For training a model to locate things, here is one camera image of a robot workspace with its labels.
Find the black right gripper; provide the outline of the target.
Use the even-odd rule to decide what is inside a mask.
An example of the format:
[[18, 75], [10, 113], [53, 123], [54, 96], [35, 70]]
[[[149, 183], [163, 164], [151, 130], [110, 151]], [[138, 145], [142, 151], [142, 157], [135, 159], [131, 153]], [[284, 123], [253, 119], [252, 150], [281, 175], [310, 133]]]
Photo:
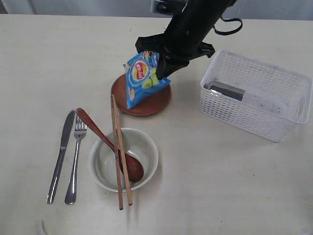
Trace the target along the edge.
[[214, 47], [203, 40], [224, 11], [234, 4], [234, 0], [188, 0], [164, 33], [138, 37], [135, 48], [138, 53], [160, 53], [156, 76], [159, 80], [168, 77], [187, 67], [191, 60], [210, 58], [215, 53]]

